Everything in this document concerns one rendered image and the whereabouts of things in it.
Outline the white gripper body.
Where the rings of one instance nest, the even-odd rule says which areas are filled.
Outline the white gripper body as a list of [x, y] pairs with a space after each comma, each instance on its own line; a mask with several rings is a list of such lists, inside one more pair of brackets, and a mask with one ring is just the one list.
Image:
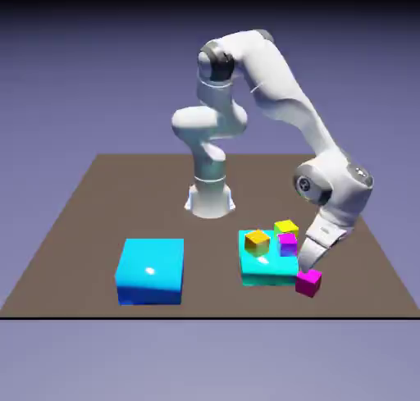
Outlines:
[[299, 250], [298, 264], [303, 273], [308, 273], [315, 264], [326, 254], [329, 248], [322, 246], [307, 237]]

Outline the small purple cube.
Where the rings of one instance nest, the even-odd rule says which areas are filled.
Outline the small purple cube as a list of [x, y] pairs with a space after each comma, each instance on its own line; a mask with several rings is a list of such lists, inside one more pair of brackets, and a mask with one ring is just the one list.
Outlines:
[[277, 235], [278, 252], [281, 257], [294, 257], [298, 252], [298, 240], [294, 233]]

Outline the small magenta cube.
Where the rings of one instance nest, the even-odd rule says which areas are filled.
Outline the small magenta cube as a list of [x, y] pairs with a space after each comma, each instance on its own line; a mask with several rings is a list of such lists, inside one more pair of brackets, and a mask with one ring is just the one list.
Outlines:
[[322, 273], [311, 269], [307, 273], [299, 271], [295, 281], [295, 291], [313, 298], [321, 287]]

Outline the small yellow cube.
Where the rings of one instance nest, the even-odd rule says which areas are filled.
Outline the small yellow cube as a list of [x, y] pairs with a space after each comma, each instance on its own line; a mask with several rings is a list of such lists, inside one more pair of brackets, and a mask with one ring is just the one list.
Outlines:
[[290, 219], [276, 221], [273, 226], [274, 235], [293, 234], [297, 239], [299, 237], [299, 227]]

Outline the small orange cube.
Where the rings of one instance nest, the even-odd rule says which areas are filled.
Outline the small orange cube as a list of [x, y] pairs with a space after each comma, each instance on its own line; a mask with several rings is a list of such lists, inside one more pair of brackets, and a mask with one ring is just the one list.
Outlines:
[[268, 253], [270, 243], [270, 236], [263, 230], [252, 230], [244, 236], [244, 249], [254, 257]]

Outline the large cyan box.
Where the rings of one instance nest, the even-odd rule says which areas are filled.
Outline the large cyan box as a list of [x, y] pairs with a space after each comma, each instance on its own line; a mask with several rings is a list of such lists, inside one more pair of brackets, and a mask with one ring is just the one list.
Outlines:
[[294, 285], [299, 271], [296, 256], [282, 257], [278, 239], [273, 230], [263, 230], [270, 239], [269, 250], [261, 257], [254, 257], [245, 249], [245, 236], [251, 230], [238, 231], [240, 273], [244, 286]]

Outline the large blue box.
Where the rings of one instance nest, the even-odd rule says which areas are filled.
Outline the large blue box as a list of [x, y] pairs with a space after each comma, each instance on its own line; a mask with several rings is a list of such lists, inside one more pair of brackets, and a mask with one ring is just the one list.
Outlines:
[[178, 305], [183, 239], [127, 239], [114, 275], [120, 305]]

